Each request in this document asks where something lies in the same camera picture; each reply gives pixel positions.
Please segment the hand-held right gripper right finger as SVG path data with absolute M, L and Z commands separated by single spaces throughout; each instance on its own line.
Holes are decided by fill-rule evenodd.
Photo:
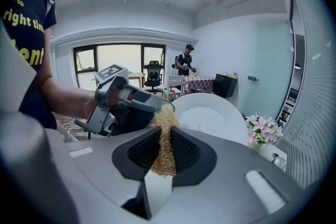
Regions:
M 302 190 L 275 164 L 237 142 L 172 128 L 172 193 L 154 223 L 289 223 Z

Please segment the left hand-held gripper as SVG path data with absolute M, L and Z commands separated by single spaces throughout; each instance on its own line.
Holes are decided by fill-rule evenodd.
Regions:
M 141 130 L 149 125 L 154 114 L 161 106 L 172 103 L 163 97 L 129 84 L 129 74 L 125 67 L 118 64 L 94 74 L 96 79 L 96 106 L 86 122 L 75 119 L 75 124 L 89 133 L 102 136 L 121 135 Z M 116 106 L 107 105 L 110 88 L 121 89 Z

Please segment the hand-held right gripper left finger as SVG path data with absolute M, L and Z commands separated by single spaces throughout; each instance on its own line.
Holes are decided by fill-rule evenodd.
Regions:
M 68 146 L 86 179 L 111 202 L 146 220 L 152 214 L 144 178 L 159 153 L 159 127 Z

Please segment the person's left hand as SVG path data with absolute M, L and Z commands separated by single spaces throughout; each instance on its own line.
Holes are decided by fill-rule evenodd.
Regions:
M 109 107 L 116 106 L 119 100 L 119 95 L 123 89 L 110 88 L 107 94 L 107 105 Z

